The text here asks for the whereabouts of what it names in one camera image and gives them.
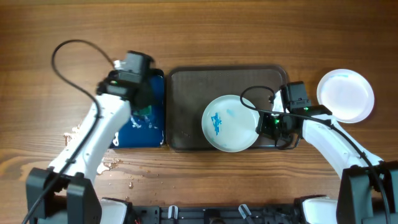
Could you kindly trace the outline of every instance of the blue paint mark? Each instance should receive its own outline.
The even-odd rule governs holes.
[[[216,113],[216,115],[211,117],[211,121],[213,122],[216,135],[218,135],[218,133],[220,132],[220,124],[221,124],[221,118],[218,116],[218,113]]]
[[[235,112],[233,110],[227,109],[226,113],[228,113],[231,117],[235,117]]]

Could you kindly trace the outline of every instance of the wire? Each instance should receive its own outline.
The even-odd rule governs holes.
[[[74,84],[73,82],[71,82],[70,80],[67,80],[57,69],[57,66],[55,65],[55,56],[58,52],[58,50],[63,47],[64,45],[67,45],[69,43],[72,42],[79,42],[79,43],[84,43],[87,44],[91,47],[93,47],[94,49],[96,49],[97,51],[99,51],[106,59],[107,61],[112,65],[112,67],[114,68],[113,62],[112,60],[108,57],[108,55],[101,50],[97,45],[86,41],[86,40],[78,40],[78,39],[73,39],[73,40],[67,40],[62,42],[60,45],[58,45],[55,50],[52,53],[51,56],[51,66],[53,71],[55,72],[55,74],[64,82],[66,82],[67,84],[71,85],[72,87],[76,88],[77,90],[81,91],[82,93],[84,93],[86,96],[88,96],[93,103],[95,104],[95,107],[97,109],[97,114],[95,117],[95,120],[93,122],[93,125],[91,126],[90,130],[87,132],[86,136],[83,138],[83,140],[81,141],[81,143],[78,145],[78,147],[76,148],[75,152],[73,152],[73,154],[70,156],[69,159],[67,159],[65,161],[65,165],[61,168],[60,172],[58,174],[56,174],[56,176],[47,184],[46,188],[44,189],[44,191],[39,195],[39,197],[37,198],[37,200],[35,201],[35,203],[30,207],[29,212],[26,214],[24,220],[22,221],[22,224],[25,224],[29,221],[29,219],[32,217],[32,215],[34,214],[34,212],[36,211],[37,207],[40,205],[41,201],[43,201],[44,197],[47,196],[47,194],[52,190],[53,186],[57,183],[57,180],[61,177],[61,175],[69,168],[70,164],[75,162],[75,158],[76,156],[79,154],[80,150],[82,149],[82,147],[85,145],[85,143],[87,142],[88,138],[91,136],[92,132],[95,130],[95,127],[98,124],[98,121],[100,120],[101,117],[101,107],[100,104],[98,103],[98,101],[95,99],[95,97],[93,95],[91,95],[89,92],[87,92],[86,90],[84,90],[82,87]]]
[[[269,111],[269,110],[260,110],[260,109],[257,109],[257,108],[255,108],[255,107],[252,107],[252,106],[249,106],[249,105],[245,104],[245,102],[243,101],[243,96],[244,96],[244,94],[245,94],[247,91],[252,90],[252,89],[254,89],[254,88],[264,88],[264,89],[270,90],[270,91],[272,92],[272,94],[274,94],[274,96],[273,96],[272,98],[273,98],[273,99],[275,98],[275,93],[274,93],[274,91],[273,91],[271,88],[269,88],[269,87],[267,87],[267,86],[251,86],[251,87],[245,89],[245,90],[241,93],[240,99],[241,99],[241,103],[243,104],[243,106],[245,106],[245,107],[247,107],[247,108],[249,108],[249,109],[258,111],[258,112],[263,112],[263,113],[268,113],[268,114],[280,114],[280,115],[285,115],[285,116],[293,116],[293,117],[297,117],[297,118],[307,119],[307,120],[310,120],[310,121],[315,121],[315,122],[321,123],[321,124],[323,124],[323,125],[329,127],[330,129],[336,131],[339,135],[341,135],[344,139],[346,139],[346,140],[348,141],[348,143],[354,148],[354,150],[361,156],[361,158],[362,158],[362,159],[365,161],[365,163],[368,165],[369,170],[371,171],[373,177],[375,178],[376,184],[377,184],[377,186],[378,186],[378,188],[379,188],[379,190],[380,190],[380,194],[381,194],[381,197],[382,197],[382,200],[383,200],[383,204],[384,204],[384,211],[385,211],[385,213],[386,213],[386,223],[387,223],[387,224],[391,224],[390,206],[389,206],[389,204],[388,204],[388,199],[387,199],[386,191],[384,190],[384,186],[383,186],[383,184],[382,184],[382,182],[381,182],[381,179],[380,179],[380,177],[378,176],[377,172],[374,170],[374,167],[373,167],[372,163],[371,163],[371,162],[369,161],[369,159],[366,157],[366,154],[365,154],[363,151],[361,151],[361,150],[358,148],[358,146],[355,145],[355,143],[354,143],[347,135],[345,135],[343,132],[341,132],[339,129],[337,129],[334,125],[329,124],[329,123],[327,123],[326,121],[321,120],[321,119],[317,119],[317,118],[313,118],[313,117],[305,116],[305,115],[299,115],[299,114],[292,114],[292,113],[285,113],[285,112],[277,112],[277,111]]]

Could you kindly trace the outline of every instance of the white plate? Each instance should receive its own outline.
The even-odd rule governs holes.
[[[250,101],[243,101],[254,106]],[[260,115],[242,105],[239,96],[226,95],[213,100],[201,118],[203,134],[210,144],[224,152],[239,152],[258,138]]]
[[[360,122],[372,112],[374,94],[369,82],[360,74],[337,69],[327,73],[317,89],[319,104],[325,105],[338,121]]]

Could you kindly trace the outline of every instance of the gray tray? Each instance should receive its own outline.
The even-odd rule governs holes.
[[[201,117],[210,102],[223,95],[239,96],[254,85],[265,85],[276,92],[287,82],[285,70],[278,65],[176,68],[166,81],[166,141],[178,151],[214,150],[201,129]],[[256,108],[270,110],[270,94],[251,90],[245,98]],[[274,144],[259,136],[251,148],[269,149]]]

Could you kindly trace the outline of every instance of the wooden surface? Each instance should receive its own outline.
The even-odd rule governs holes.
[[[396,1],[296,0],[0,6],[0,223],[22,220],[29,171],[49,164],[90,106],[51,71],[52,50],[67,39],[90,40],[112,58],[145,52],[165,73],[179,65],[280,64],[291,81],[305,82],[313,102],[326,72],[355,70],[372,85],[376,104],[368,119],[344,128],[371,152],[398,159],[397,8]],[[65,47],[57,63],[91,92],[110,69],[81,44]],[[126,149],[105,158],[124,162],[98,176],[98,196],[135,205],[289,203],[312,194],[337,198],[340,186],[304,141],[283,152]]]

